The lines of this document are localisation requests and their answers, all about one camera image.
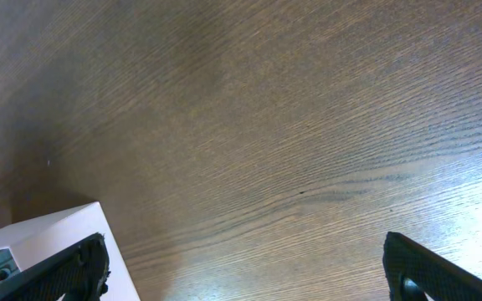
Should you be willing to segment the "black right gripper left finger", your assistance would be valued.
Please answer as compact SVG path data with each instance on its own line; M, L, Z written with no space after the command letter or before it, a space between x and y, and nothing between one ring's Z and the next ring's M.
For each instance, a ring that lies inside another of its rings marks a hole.
M99 301L109 276L105 237L97 232L0 283L0 301Z

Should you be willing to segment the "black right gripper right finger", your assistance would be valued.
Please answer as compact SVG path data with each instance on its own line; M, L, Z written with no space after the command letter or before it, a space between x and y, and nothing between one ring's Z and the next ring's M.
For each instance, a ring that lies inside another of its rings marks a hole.
M391 301L482 300L482 279L399 232L388 232L382 263Z

